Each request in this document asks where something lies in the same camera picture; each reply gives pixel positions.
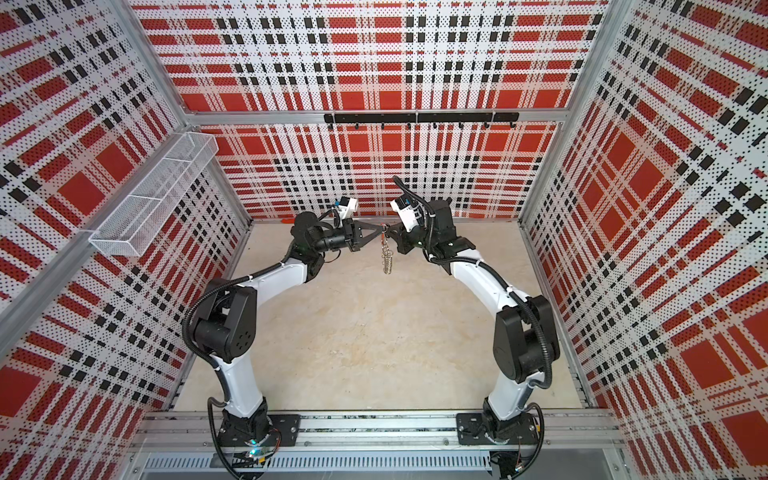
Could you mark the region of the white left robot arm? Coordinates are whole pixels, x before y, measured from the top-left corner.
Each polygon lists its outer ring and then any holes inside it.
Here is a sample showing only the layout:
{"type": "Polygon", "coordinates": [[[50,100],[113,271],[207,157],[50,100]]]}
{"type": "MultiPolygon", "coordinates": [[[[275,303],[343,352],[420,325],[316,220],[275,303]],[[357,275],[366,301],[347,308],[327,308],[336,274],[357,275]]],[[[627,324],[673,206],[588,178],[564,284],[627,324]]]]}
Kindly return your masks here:
{"type": "Polygon", "coordinates": [[[187,348],[212,367],[222,389],[221,401],[209,406],[223,418],[211,427],[218,446],[259,445],[280,433],[268,416],[268,402],[257,386],[250,350],[257,333],[258,309],[283,292],[313,280],[325,254],[344,248],[357,252],[385,233],[352,217],[331,223],[312,212],[294,220],[292,240],[283,259],[233,280],[214,279],[182,321],[187,348]]]}

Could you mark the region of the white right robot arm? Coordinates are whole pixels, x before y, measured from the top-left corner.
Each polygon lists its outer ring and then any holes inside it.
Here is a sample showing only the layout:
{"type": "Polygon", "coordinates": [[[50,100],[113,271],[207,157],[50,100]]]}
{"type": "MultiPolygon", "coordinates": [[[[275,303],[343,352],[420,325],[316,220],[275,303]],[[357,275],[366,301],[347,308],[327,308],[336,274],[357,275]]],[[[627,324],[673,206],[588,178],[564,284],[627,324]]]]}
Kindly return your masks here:
{"type": "Polygon", "coordinates": [[[532,392],[549,388],[553,363],[560,356],[550,302],[514,287],[460,236],[453,222],[450,202],[427,202],[407,193],[390,202],[400,222],[386,228],[399,253],[415,248],[425,259],[461,282],[494,317],[492,353],[499,375],[486,397],[479,425],[460,434],[463,443],[487,441],[506,444],[541,433],[533,408],[532,392]]]}

